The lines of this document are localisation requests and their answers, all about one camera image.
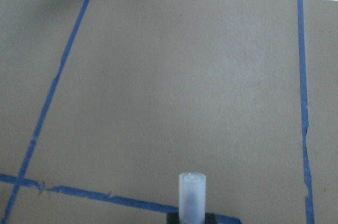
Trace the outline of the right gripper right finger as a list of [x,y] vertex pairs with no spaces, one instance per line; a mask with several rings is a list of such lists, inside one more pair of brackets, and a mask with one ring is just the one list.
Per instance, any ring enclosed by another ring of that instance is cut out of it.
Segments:
[[205,214],[204,224],[218,224],[216,215],[214,213],[207,212]]

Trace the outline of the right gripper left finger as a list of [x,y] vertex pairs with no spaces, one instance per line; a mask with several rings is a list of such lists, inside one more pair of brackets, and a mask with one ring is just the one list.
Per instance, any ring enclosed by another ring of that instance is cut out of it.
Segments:
[[166,224],[180,224],[179,213],[172,212],[166,215]]

